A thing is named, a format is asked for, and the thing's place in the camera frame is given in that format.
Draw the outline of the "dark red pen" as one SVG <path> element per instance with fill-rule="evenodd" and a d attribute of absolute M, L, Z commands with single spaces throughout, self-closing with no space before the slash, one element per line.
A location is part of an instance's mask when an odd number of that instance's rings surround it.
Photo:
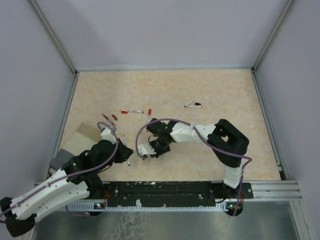
<path fill-rule="evenodd" d="M 116 126 L 116 124 L 110 119 L 108 118 L 104 113 L 101 113 L 101 115 L 113 126 Z"/>

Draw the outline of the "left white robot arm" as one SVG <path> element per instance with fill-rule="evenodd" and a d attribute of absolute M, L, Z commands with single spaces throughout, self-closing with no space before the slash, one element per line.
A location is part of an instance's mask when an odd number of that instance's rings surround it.
<path fill-rule="evenodd" d="M 29 192 L 0 201 L 1 216 L 15 238 L 29 232 L 37 222 L 68 204 L 103 195 L 99 173 L 113 164 L 126 162 L 134 150 L 121 141 L 100 140 L 79 155 L 63 152 L 69 160 L 55 174 Z"/>

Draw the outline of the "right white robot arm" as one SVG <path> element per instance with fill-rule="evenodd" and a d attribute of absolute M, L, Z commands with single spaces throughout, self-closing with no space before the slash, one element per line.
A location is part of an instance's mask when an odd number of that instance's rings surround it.
<path fill-rule="evenodd" d="M 249 139 L 226 119 L 215 124 L 191 124 L 182 120 L 153 118 L 145 126 L 156 139 L 137 146 L 138 154 L 145 158 L 157 158 L 168 153 L 172 143 L 197 143 L 211 148 L 223 164 L 223 192 L 235 198 L 241 192 L 244 168 L 252 161 L 246 156 Z"/>

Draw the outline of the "red capped white pen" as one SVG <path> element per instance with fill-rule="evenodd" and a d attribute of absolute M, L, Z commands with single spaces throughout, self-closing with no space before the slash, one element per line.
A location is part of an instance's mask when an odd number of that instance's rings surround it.
<path fill-rule="evenodd" d="M 148 118 L 147 118 L 147 123 L 151 121 L 151 115 L 152 115 L 152 109 L 148 109 Z"/>

